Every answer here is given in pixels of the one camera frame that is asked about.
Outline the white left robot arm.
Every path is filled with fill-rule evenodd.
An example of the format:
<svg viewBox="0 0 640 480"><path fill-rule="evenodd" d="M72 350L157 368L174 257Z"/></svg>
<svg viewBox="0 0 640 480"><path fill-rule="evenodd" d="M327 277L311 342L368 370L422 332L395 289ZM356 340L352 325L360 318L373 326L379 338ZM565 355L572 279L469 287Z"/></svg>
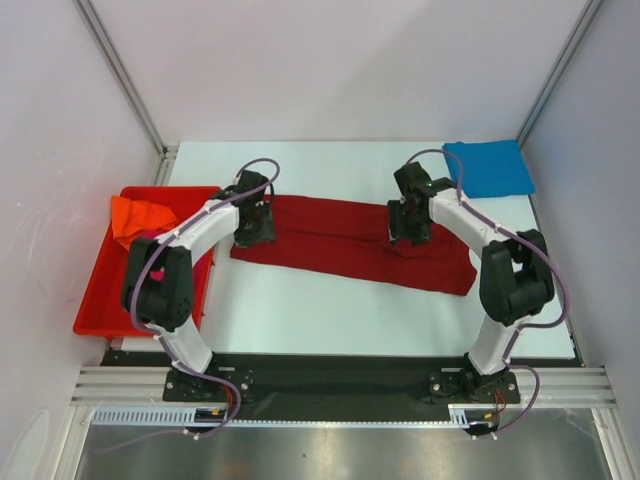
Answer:
<svg viewBox="0 0 640 480"><path fill-rule="evenodd" d="M154 238L131 244L121 293L134 328L151 334L172 365L188 373L185 388L199 400L213 398L219 374L214 353L195 325L196 264L223 239L240 247L276 238L272 216L274 178L241 169L232 185L214 193L194 214Z"/></svg>

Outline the dark red t shirt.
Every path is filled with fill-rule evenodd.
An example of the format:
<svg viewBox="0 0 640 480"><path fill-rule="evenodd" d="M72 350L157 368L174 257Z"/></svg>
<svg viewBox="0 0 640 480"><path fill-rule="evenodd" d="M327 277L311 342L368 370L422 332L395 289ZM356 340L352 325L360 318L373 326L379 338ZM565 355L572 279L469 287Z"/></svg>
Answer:
<svg viewBox="0 0 640 480"><path fill-rule="evenodd" d="M283 195L272 212L276 239L233 259L457 296L477 278L469 247L438 224L425 244L392 243L383 205Z"/></svg>

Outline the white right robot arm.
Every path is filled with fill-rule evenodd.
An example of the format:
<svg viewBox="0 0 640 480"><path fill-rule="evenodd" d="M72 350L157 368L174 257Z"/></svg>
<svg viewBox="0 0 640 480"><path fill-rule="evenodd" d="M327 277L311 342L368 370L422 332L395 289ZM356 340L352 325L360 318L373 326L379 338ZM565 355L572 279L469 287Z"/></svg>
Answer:
<svg viewBox="0 0 640 480"><path fill-rule="evenodd" d="M413 246L432 239L432 225L446 228L480 260L479 298L485 311L480 332L466 354L463 393L484 401L497 389L496 375L525 323L555 296L546 242L537 230L512 232L480 212L448 178L433 179L417 162L394 173L401 198L387 202L391 242Z"/></svg>

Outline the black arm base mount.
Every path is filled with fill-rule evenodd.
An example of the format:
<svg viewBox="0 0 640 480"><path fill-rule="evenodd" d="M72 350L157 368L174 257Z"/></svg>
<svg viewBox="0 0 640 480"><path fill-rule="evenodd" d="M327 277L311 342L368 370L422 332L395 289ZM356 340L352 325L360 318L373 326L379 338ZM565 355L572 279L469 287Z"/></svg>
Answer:
<svg viewBox="0 0 640 480"><path fill-rule="evenodd" d="M232 370L230 367L223 367L215 371L213 376L232 383L241 393L247 392L253 383L250 370ZM174 403L233 403L235 395L225 384L170 368L165 378L162 400Z"/></svg>

